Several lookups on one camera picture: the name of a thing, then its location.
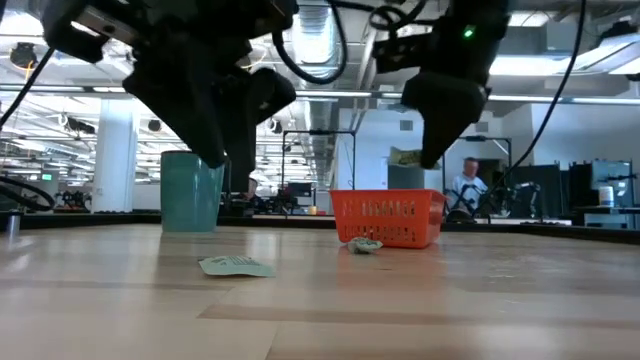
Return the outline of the black metal frame stand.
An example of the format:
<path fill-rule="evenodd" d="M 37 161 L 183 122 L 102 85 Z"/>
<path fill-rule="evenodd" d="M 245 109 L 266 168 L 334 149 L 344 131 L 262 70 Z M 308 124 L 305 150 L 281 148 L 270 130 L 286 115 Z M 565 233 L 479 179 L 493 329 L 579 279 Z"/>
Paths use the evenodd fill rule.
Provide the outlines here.
<path fill-rule="evenodd" d="M 512 144 L 511 144 L 511 139 L 510 138 L 487 137 L 487 136 L 482 136 L 482 135 L 461 136 L 457 140 L 454 141 L 454 144 L 450 146 L 450 148 L 446 151 L 446 153 L 448 153 L 450 150 L 452 150 L 454 148 L 454 146 L 460 141 L 468 142 L 468 143 L 492 142 L 496 147 L 498 147 L 507 156 L 508 161 L 507 161 L 507 164 L 504 167 L 504 172 L 506 172 L 510 168 L 510 166 L 512 165 L 512 162 L 513 162 L 513 159 L 512 159 Z M 447 178 L 446 155 L 443 155 L 441 157 L 441 175 L 442 175 L 443 193 L 445 194 L 445 191 L 447 189 L 451 189 L 452 181 L 454 179 L 454 177 L 452 179 L 448 179 Z M 488 191 L 484 196 L 485 198 L 488 197 L 489 192 L 490 192 L 490 189 L 488 188 Z"/>
<path fill-rule="evenodd" d="M 311 157 L 308 155 L 309 135 L 332 135 L 333 136 L 333 160 L 330 175 L 331 184 L 327 188 L 319 187 L 311 173 Z M 292 199 L 298 202 L 295 209 L 291 209 L 291 214 L 309 215 L 308 208 L 316 206 L 318 213 L 315 216 L 325 216 L 332 213 L 331 199 L 329 191 L 338 185 L 338 154 L 344 150 L 345 146 L 339 143 L 344 137 L 351 138 L 351 179 L 349 186 L 355 188 L 355 155 L 356 155 L 356 133 L 353 130 L 285 130 L 282 133 L 280 149 L 280 168 L 277 172 L 279 176 L 279 190 L 288 193 Z"/>

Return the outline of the white square pillar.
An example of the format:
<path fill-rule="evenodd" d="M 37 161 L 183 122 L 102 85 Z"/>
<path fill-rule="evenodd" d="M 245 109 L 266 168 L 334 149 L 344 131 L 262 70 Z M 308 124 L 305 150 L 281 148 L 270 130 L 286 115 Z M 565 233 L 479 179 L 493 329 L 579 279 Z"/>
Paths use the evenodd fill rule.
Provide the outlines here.
<path fill-rule="evenodd" d="M 92 211 L 131 212 L 139 117 L 132 99 L 103 99 L 97 131 Z"/>

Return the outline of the person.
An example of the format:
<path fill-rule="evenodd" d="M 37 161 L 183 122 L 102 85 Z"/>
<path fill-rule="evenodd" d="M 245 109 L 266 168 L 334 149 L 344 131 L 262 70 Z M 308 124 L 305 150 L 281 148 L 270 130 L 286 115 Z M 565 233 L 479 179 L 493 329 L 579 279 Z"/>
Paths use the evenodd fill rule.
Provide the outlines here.
<path fill-rule="evenodd" d="M 452 208 L 472 213 L 479 206 L 480 197 L 488 191 L 487 185 L 477 175 L 479 163 L 476 158 L 464 159 L 462 172 L 452 181 Z"/>

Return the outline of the black ceiling speaker box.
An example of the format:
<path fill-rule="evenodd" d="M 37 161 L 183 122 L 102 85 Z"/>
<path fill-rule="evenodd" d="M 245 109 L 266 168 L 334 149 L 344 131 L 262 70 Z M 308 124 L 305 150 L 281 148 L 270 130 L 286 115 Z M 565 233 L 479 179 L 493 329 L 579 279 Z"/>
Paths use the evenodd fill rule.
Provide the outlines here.
<path fill-rule="evenodd" d="M 77 120 L 74 117 L 66 118 L 65 128 L 68 131 L 71 131 L 74 133 L 84 133 L 88 135 L 94 135 L 96 133 L 96 128 L 94 126 L 89 125 L 88 123 L 85 123 L 83 121 Z"/>

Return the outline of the grey wall door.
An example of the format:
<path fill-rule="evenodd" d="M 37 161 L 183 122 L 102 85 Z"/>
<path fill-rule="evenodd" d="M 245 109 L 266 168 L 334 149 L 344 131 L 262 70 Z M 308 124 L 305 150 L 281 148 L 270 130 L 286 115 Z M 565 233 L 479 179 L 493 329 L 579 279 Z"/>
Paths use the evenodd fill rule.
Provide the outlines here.
<path fill-rule="evenodd" d="M 387 186 L 389 189 L 424 189 L 425 170 L 419 160 L 388 160 Z"/>

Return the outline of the green white sweetener packet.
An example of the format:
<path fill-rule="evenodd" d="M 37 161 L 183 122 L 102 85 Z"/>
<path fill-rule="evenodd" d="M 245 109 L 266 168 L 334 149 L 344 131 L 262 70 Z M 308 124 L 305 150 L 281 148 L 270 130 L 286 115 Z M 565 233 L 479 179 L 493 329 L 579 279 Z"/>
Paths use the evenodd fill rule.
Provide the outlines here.
<path fill-rule="evenodd" d="M 356 237 L 350 240 L 346 246 L 352 254 L 373 254 L 383 247 L 383 243 L 364 237 Z"/>
<path fill-rule="evenodd" d="M 422 151 L 420 149 L 402 150 L 397 147 L 391 147 L 388 163 L 394 166 L 421 167 Z"/>
<path fill-rule="evenodd" d="M 218 256 L 198 262 L 202 271 L 210 276 L 274 277 L 272 267 L 247 256 Z"/>

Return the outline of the long ceiling light rail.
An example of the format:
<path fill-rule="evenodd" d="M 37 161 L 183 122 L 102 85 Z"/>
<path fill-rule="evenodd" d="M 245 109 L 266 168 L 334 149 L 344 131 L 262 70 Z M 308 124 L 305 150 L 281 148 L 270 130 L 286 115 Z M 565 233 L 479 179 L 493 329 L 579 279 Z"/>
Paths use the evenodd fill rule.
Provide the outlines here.
<path fill-rule="evenodd" d="M 0 83 L 0 92 L 19 92 L 21 84 Z M 73 85 L 34 85 L 30 89 L 33 93 L 60 94 L 98 94 L 100 96 L 116 95 L 124 97 L 125 90 L 116 86 L 73 86 Z M 302 98 L 333 98 L 333 99 L 383 99 L 400 100 L 401 92 L 383 91 L 340 91 L 340 90 L 297 90 L 296 95 Z M 550 103 L 552 96 L 531 95 L 496 95 L 489 96 L 490 102 L 513 103 Z M 560 97 L 559 104 L 568 105 L 606 105 L 606 106 L 640 106 L 640 98 L 616 97 Z"/>

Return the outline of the black ceiling dome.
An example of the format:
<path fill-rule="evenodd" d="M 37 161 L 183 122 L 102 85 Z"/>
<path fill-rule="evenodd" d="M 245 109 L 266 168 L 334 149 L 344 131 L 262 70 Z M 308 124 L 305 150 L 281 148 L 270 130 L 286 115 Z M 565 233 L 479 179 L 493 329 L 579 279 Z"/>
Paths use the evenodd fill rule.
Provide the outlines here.
<path fill-rule="evenodd" d="M 35 45 L 33 43 L 18 42 L 10 51 L 10 62 L 23 70 L 36 66 L 38 64 L 38 58 L 34 48 Z"/>

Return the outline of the corrugated silver ceiling duct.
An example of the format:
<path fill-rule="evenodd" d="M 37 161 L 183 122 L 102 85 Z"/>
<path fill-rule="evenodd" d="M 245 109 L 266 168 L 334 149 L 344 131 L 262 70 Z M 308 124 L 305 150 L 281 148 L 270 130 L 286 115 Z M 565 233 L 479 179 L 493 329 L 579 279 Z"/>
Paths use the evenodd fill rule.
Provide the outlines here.
<path fill-rule="evenodd" d="M 294 17 L 291 31 L 293 58 L 307 74 L 320 79 L 329 78 L 339 67 L 341 48 L 338 28 L 330 7 L 301 6 Z M 304 103 L 304 117 L 308 130 L 330 130 L 332 108 L 336 99 L 315 99 Z M 331 184 L 333 136 L 309 135 L 308 155 L 311 173 L 321 188 Z"/>

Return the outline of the teal ceramic mug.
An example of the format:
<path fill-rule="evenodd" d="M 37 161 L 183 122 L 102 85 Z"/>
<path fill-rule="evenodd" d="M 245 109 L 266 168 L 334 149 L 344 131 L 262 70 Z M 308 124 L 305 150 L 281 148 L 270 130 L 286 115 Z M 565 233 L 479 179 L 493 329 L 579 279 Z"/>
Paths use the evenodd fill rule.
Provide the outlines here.
<path fill-rule="evenodd" d="M 217 227 L 225 165 L 210 168 L 188 151 L 163 152 L 160 165 L 163 231 L 213 232 Z"/>

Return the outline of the black partition panel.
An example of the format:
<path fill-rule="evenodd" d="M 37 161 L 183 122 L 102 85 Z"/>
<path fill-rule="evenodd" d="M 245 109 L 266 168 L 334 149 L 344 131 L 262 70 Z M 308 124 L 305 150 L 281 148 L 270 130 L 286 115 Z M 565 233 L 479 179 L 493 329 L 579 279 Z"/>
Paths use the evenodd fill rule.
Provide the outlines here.
<path fill-rule="evenodd" d="M 530 165 L 515 168 L 508 177 L 512 187 L 518 183 L 535 182 L 541 186 L 535 218 L 555 218 L 563 211 L 561 170 L 558 165 Z"/>

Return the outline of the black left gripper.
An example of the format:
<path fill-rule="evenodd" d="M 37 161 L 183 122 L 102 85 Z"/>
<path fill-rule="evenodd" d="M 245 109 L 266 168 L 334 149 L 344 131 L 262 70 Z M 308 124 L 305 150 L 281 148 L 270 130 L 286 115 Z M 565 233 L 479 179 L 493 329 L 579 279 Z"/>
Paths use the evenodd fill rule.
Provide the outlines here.
<path fill-rule="evenodd" d="M 131 47 L 126 93 L 144 103 L 209 167 L 225 161 L 208 97 L 233 93 L 227 143 L 232 192 L 246 192 L 256 166 L 257 126 L 296 99 L 291 82 L 269 68 L 238 66 L 252 50 L 253 0 L 81 0 L 46 2 L 47 44 L 97 63 L 115 39 Z"/>

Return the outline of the orange slotted plastic basket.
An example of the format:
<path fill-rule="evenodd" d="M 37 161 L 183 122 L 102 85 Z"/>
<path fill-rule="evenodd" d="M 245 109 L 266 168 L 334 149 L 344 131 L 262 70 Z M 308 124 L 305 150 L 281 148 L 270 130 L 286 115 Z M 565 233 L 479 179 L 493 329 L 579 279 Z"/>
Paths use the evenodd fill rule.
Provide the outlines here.
<path fill-rule="evenodd" d="M 385 247 L 424 249 L 441 233 L 446 197 L 430 189 L 332 190 L 341 242 L 356 237 Z"/>

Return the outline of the grey equipment cabinet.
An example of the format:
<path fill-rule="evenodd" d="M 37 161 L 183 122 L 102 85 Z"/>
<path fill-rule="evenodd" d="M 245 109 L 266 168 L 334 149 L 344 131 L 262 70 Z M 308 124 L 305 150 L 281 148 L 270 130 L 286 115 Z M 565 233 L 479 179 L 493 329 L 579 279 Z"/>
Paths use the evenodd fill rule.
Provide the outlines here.
<path fill-rule="evenodd" d="M 613 207 L 632 207 L 634 205 L 634 174 L 632 164 L 625 161 L 594 160 L 592 168 L 592 189 L 596 191 L 600 202 L 600 189 L 613 189 Z"/>

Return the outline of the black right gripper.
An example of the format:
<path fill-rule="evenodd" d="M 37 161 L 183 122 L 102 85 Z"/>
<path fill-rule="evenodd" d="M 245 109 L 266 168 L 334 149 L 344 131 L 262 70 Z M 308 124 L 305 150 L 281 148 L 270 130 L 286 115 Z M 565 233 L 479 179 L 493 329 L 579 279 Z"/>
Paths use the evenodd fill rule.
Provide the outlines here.
<path fill-rule="evenodd" d="M 424 121 L 422 168 L 434 168 L 464 130 L 479 120 L 488 100 L 490 68 L 507 28 L 507 19 L 437 23 L 433 69 L 438 73 L 418 73 L 402 93 L 402 104 L 419 112 Z"/>

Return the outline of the black metal rig frame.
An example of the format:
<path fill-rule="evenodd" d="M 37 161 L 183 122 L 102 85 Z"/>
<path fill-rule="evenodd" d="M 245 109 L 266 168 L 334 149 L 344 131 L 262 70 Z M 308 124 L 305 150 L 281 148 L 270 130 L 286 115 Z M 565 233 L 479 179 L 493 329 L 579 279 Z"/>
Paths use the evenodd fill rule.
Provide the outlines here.
<path fill-rule="evenodd" d="M 54 229 L 107 225 L 159 224 L 159 214 L 151 213 L 100 213 L 100 214 L 27 214 L 20 221 L 20 229 Z M 289 217 L 241 218 L 221 217 L 220 226 L 250 228 L 291 228 L 335 230 L 334 220 L 303 216 L 301 219 Z M 569 238 L 586 241 L 598 241 L 614 244 L 640 246 L 640 231 L 615 230 L 595 227 L 577 227 L 566 225 L 525 224 L 450 224 L 441 226 L 442 232 L 459 233 L 505 233 L 535 235 L 554 238 Z"/>

